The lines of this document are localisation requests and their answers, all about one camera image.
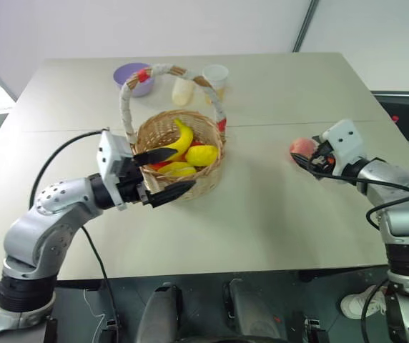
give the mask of wicker basket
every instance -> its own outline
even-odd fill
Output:
[[[136,135],[132,127],[132,115],[129,109],[129,100],[131,98],[132,90],[138,82],[143,82],[149,77],[164,74],[171,74],[186,80],[192,80],[201,86],[211,99],[215,110],[216,121],[214,122],[207,116],[203,116],[196,111],[164,111],[143,123]],[[179,130],[173,122],[175,118],[179,118],[184,124],[193,130],[194,140],[203,144],[214,145],[219,149],[219,155],[212,165],[201,169],[198,168],[196,174],[188,175],[186,177],[165,176],[148,166],[142,167],[144,179],[152,192],[159,192],[174,182],[195,180],[196,184],[186,194],[180,197],[181,200],[189,200],[206,194],[217,185],[222,174],[225,127],[227,120],[214,89],[203,76],[172,64],[155,64],[133,74],[122,87],[120,94],[122,121],[124,123],[127,137],[132,145],[132,150],[135,154],[152,150],[176,141],[179,138]]]

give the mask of red tape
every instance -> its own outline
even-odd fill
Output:
[[[217,123],[217,127],[219,128],[220,132],[225,132],[225,127],[227,126],[227,118],[219,121]]]
[[[141,69],[137,72],[139,82],[144,82],[150,79],[150,75],[146,72],[146,69]]]

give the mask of purple bowl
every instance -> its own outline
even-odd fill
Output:
[[[116,81],[117,85],[119,88],[122,87],[122,85],[125,83],[126,80],[130,78],[133,73],[136,73],[137,71],[150,66],[149,64],[145,63],[128,63],[125,64],[121,67],[119,67],[115,72],[114,72],[114,81]],[[147,79],[144,82],[139,82],[136,87],[132,91],[132,96],[144,96],[152,90],[152,87],[154,86],[154,78],[151,77]]]

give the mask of yellow fruit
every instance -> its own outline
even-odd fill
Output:
[[[195,174],[197,170],[187,162],[171,162],[158,170],[159,173],[170,177],[185,177]]]
[[[179,128],[179,138],[174,143],[163,146],[163,148],[176,149],[177,153],[168,158],[166,161],[179,161],[193,140],[192,129],[182,123],[182,121],[180,121],[178,118],[174,120],[174,123]]]
[[[213,145],[191,146],[185,159],[192,166],[210,166],[219,155],[219,149]]]

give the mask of white wall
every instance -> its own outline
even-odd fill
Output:
[[[0,77],[20,95],[48,57],[291,51],[309,0],[0,0]]]
[[[301,51],[339,51],[369,89],[409,91],[409,0],[320,0]]]

